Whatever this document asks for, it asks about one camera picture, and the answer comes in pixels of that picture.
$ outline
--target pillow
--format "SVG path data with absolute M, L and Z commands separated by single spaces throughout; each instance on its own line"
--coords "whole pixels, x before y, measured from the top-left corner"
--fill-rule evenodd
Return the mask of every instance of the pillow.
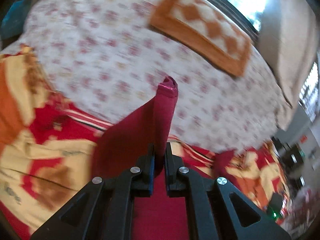
M 177 39 L 233 76 L 244 73 L 251 39 L 204 0 L 162 0 L 150 25 Z

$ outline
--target metal screw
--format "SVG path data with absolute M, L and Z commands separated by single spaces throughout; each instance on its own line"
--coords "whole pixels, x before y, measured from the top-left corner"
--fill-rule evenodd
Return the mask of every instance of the metal screw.
M 102 182 L 102 178 L 100 178 L 100 177 L 94 177 L 93 179 L 92 179 L 92 183 L 93 184 L 99 184 L 99 183 L 101 183 Z
M 132 167 L 132 168 L 130 169 L 130 171 L 131 171 L 132 173 L 138 173 L 138 172 L 140 172 L 141 170 L 140 170 L 139 167 Z
M 189 172 L 189 168 L 182 166 L 182 167 L 179 168 L 179 171 L 181 173 L 188 173 Z
M 225 185 L 225 184 L 227 184 L 227 179 L 226 178 L 224 178 L 224 177 L 219 177 L 219 178 L 217 178 L 217 182 L 220 184 L 220 185 Z

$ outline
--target bed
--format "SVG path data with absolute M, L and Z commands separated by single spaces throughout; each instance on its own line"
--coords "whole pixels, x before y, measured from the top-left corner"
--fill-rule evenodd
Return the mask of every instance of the bed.
M 158 1 L 41 0 L 23 35 L 2 53 L 17 53 L 21 43 L 33 47 L 56 90 L 110 123 L 153 98 L 172 76 L 179 100 L 170 134 L 211 152 L 259 148 L 286 127 L 291 109 L 254 46 L 244 75 L 232 78 L 148 27 Z

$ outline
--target red and yellow bedsheet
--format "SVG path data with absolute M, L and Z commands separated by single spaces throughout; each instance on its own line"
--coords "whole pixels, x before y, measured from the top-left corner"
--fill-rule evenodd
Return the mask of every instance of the red and yellow bedsheet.
M 22 46 L 14 56 L 0 55 L 0 210 L 22 240 L 89 181 L 91 153 L 110 126 L 56 92 L 30 47 Z M 173 154 L 215 177 L 212 168 L 220 158 L 215 153 L 175 136 L 169 141 Z M 239 160 L 233 153 L 220 168 L 262 207 L 280 182 L 285 185 L 282 169 L 273 155 L 246 156 L 246 169 L 235 165 Z

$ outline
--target bedsheet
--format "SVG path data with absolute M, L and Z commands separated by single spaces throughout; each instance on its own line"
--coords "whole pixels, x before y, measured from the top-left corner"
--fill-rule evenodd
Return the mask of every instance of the bedsheet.
M 228 150 L 215 156 L 213 169 L 216 177 L 225 177 L 265 212 L 273 194 L 281 195 L 282 208 L 273 216 L 281 224 L 291 210 L 292 201 L 286 176 L 273 149 L 272 141 L 268 141 L 260 149 L 250 147 L 238 156 Z
M 83 111 L 116 123 L 150 100 L 165 75 L 179 83 L 171 134 L 211 151 L 258 147 L 290 108 L 252 47 L 233 79 L 188 47 L 148 28 L 159 0 L 41 0 L 13 46 L 35 48 L 55 88 Z
M 0 91 L 0 212 L 27 240 L 90 179 L 101 133 L 83 122 L 111 124 L 52 90 L 29 47 L 0 54 Z

